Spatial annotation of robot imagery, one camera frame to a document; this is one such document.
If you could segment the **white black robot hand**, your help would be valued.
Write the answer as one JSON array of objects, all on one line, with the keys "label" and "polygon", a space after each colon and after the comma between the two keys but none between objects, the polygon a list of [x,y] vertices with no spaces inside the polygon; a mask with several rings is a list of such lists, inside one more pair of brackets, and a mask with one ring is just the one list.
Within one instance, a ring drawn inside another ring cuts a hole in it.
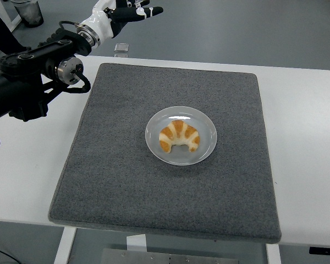
[{"label": "white black robot hand", "polygon": [[91,47],[115,38],[127,23],[143,21],[163,13],[162,7],[148,7],[149,1],[98,1],[89,18],[77,26]]}]

